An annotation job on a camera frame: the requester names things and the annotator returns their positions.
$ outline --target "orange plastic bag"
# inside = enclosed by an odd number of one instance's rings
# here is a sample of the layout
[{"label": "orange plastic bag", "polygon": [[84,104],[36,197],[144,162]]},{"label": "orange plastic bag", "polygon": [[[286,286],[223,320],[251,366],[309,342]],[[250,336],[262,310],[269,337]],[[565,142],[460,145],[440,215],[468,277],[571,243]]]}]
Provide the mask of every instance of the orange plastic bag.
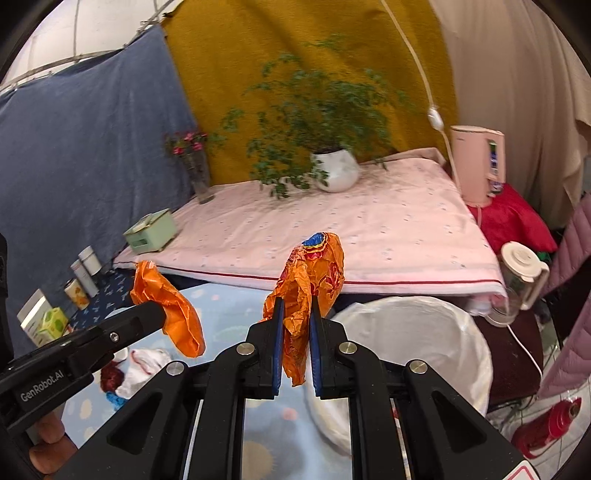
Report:
[{"label": "orange plastic bag", "polygon": [[318,297],[320,314],[326,316],[343,288],[344,257],[337,235],[313,235],[292,250],[275,290],[265,300],[262,322],[273,316],[275,298],[284,300],[283,368],[294,387],[305,381],[312,297]]},{"label": "orange plastic bag", "polygon": [[184,356],[203,355],[205,339],[195,308],[160,274],[154,262],[143,260],[138,263],[131,299],[136,305],[148,300],[162,305],[166,312],[163,333]]}]

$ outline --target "pink bedsheet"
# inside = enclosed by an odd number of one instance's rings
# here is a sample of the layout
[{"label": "pink bedsheet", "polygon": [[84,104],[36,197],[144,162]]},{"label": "pink bedsheet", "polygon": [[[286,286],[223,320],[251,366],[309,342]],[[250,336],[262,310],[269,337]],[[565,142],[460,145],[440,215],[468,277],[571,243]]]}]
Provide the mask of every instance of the pink bedsheet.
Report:
[{"label": "pink bedsheet", "polygon": [[211,202],[176,211],[180,233],[165,250],[127,248],[115,266],[149,259],[165,273],[272,289],[293,247],[325,231],[338,234],[345,251],[345,293],[504,294],[493,251],[434,161],[439,152],[388,159],[387,171],[362,166],[359,182],[342,193],[276,200],[255,181],[217,187]]}]

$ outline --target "pink flowers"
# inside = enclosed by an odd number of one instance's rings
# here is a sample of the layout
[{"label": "pink flowers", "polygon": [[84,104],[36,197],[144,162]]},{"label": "pink flowers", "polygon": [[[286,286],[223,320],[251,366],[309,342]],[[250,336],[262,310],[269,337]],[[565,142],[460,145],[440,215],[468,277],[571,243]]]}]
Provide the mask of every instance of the pink flowers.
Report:
[{"label": "pink flowers", "polygon": [[207,134],[199,131],[176,132],[174,136],[165,135],[164,143],[169,154],[184,158],[193,152],[205,150]]}]

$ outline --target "finger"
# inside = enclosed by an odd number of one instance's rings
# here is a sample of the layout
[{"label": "finger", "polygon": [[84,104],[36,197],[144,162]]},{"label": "finger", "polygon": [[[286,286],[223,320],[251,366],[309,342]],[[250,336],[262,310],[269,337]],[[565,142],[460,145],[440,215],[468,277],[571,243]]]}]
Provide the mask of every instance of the finger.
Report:
[{"label": "finger", "polygon": [[35,426],[37,426],[41,440],[45,443],[58,442],[66,432],[64,430],[64,424],[52,411],[39,420]]},{"label": "finger", "polygon": [[29,456],[37,470],[48,474],[57,472],[77,450],[69,437],[64,436],[56,443],[35,445],[29,450]]}]

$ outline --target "glass vase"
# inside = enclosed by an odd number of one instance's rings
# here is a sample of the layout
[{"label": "glass vase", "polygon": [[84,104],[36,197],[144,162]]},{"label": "glass vase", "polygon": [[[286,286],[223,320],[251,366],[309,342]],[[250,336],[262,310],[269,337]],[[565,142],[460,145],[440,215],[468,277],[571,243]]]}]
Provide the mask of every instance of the glass vase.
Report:
[{"label": "glass vase", "polygon": [[199,203],[207,203],[215,197],[209,188],[209,168],[207,159],[202,151],[190,153],[183,157],[189,180],[195,194],[192,198],[198,198]]}]

